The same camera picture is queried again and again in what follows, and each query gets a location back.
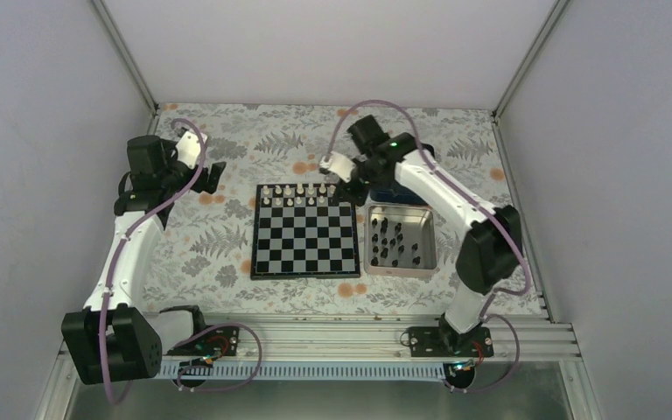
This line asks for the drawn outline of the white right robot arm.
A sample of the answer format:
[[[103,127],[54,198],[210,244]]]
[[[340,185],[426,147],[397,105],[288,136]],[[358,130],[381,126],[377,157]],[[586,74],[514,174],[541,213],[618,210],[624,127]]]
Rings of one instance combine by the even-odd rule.
[[[438,321],[438,342],[450,356],[471,347],[475,331],[486,320],[498,282],[511,277],[524,262],[519,212],[494,206],[442,171],[436,159],[408,132],[389,135],[372,115],[347,130],[359,152],[347,157],[327,150],[318,165],[337,177],[340,199],[357,206],[376,187],[398,184],[438,212],[461,239],[455,262],[460,284]]]

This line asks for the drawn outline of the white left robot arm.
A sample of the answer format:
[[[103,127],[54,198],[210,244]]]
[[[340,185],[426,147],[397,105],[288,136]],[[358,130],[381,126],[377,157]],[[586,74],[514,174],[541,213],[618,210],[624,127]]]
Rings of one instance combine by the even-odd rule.
[[[190,313],[152,324],[140,304],[151,259],[178,193],[214,193],[226,165],[199,163],[207,135],[186,130],[177,140],[155,135],[127,142],[129,171],[118,186],[114,235],[97,285],[82,309],[67,313],[61,333],[78,376],[87,385],[152,378],[172,340],[186,354],[201,352],[208,330]]]

